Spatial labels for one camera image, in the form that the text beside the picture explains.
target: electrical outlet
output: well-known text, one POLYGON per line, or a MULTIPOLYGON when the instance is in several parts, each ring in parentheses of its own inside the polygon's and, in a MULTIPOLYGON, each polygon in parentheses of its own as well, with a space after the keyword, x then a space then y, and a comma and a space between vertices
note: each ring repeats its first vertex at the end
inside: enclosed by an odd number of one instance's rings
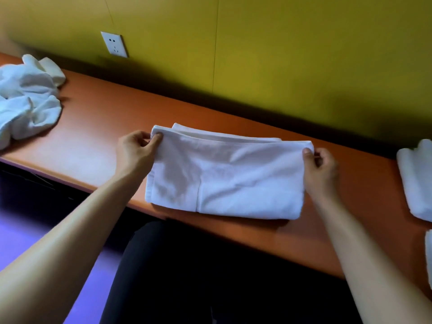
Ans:
POLYGON ((108 48, 108 52, 115 56, 122 56, 127 58, 126 49, 124 48, 123 40, 121 35, 101 32, 105 44, 108 48))

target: stack of towels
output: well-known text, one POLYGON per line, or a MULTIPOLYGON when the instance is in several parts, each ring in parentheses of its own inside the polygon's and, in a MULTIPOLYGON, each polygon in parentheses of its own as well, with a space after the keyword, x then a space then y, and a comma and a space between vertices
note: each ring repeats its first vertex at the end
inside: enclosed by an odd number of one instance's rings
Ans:
MULTIPOLYGON (((421 140, 416 149, 397 152, 397 165, 410 212, 432 222, 432 141, 421 140)), ((432 230, 425 237, 429 285, 432 288, 432 230)))
POLYGON ((281 141, 154 126, 163 133, 147 176, 146 201, 205 214, 297 219, 304 199, 302 150, 310 141, 281 141))
POLYGON ((60 117, 58 87, 66 77, 48 58, 30 54, 21 65, 0 67, 0 150, 11 138, 25 139, 52 127, 60 117))

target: black pants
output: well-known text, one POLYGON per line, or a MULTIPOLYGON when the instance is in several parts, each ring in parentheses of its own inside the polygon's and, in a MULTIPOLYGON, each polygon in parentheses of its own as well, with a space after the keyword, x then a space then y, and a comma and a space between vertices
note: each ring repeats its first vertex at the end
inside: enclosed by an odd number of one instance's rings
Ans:
POLYGON ((361 323, 343 280, 175 221, 136 231, 100 323, 212 321, 361 323))

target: desk surface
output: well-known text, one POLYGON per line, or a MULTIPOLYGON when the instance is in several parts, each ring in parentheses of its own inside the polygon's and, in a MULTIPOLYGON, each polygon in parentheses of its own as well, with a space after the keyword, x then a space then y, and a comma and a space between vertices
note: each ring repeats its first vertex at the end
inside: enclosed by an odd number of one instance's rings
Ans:
MULTIPOLYGON (((6 63, 21 60, 0 54, 0 65, 6 63)), ((177 122, 243 136, 309 139, 316 147, 328 148, 339 161, 341 194, 349 209, 405 275, 432 298, 424 256, 424 234, 432 223, 409 213, 394 160, 75 72, 65 74, 68 81, 61 89, 63 113, 57 126, 36 138, 14 142, 1 161, 93 191, 114 173, 118 137, 137 129, 150 132, 156 124, 171 127, 177 122)), ((308 197, 300 219, 265 221, 159 207, 146 203, 144 192, 145 182, 129 206, 343 277, 308 197)))

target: yellow wall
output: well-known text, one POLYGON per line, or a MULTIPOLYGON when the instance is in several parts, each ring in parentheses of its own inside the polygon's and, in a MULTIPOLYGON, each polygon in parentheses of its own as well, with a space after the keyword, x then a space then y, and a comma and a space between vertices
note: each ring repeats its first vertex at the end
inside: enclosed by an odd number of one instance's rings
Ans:
POLYGON ((430 13, 432 0, 0 0, 0 32, 406 146, 432 138, 430 13), (100 31, 122 34, 130 59, 109 55, 100 31))

